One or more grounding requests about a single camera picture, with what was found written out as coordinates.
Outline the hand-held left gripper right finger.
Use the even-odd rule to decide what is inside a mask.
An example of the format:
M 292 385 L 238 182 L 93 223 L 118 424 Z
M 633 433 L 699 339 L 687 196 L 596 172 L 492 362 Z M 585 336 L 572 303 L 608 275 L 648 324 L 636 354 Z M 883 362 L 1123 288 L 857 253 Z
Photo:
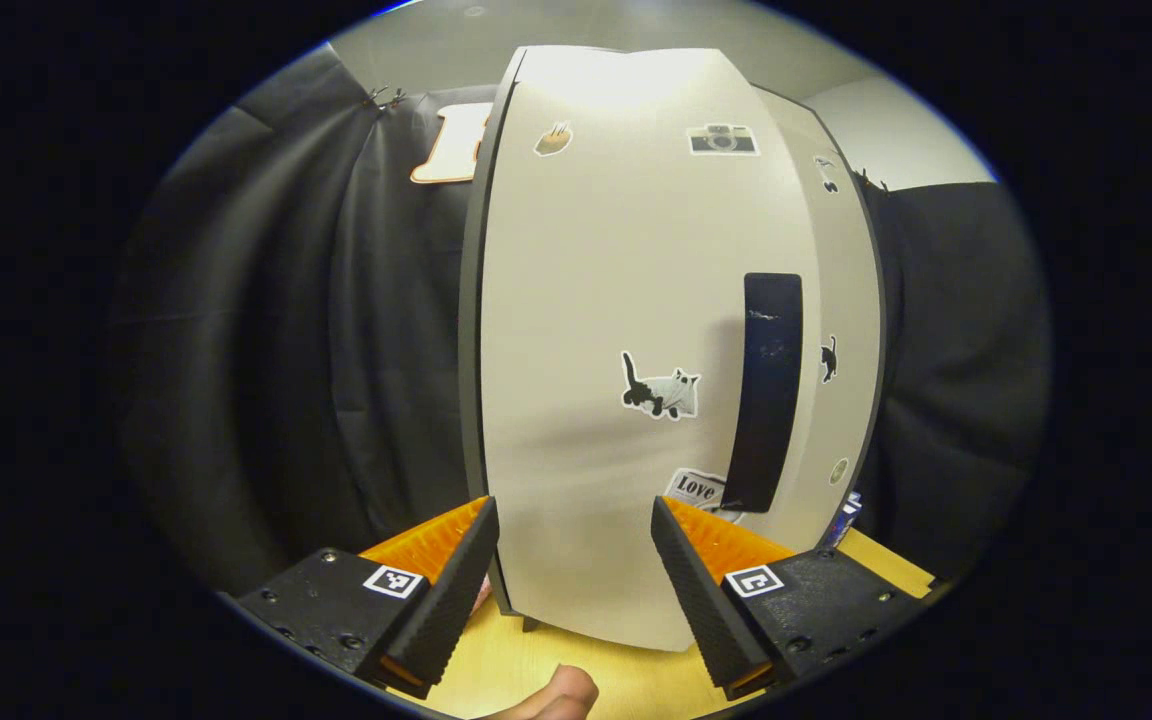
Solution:
M 804 685 L 924 611 L 931 579 L 886 548 L 794 552 L 676 498 L 650 536 L 710 682 L 730 702 Z

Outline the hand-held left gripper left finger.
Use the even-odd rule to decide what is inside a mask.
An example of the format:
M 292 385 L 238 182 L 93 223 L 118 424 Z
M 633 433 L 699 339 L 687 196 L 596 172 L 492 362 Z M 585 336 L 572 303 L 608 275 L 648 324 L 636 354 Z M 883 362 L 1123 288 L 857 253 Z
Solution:
M 424 700 L 442 682 L 498 538 L 494 498 L 475 498 L 364 552 L 314 550 L 234 607 L 338 673 Z

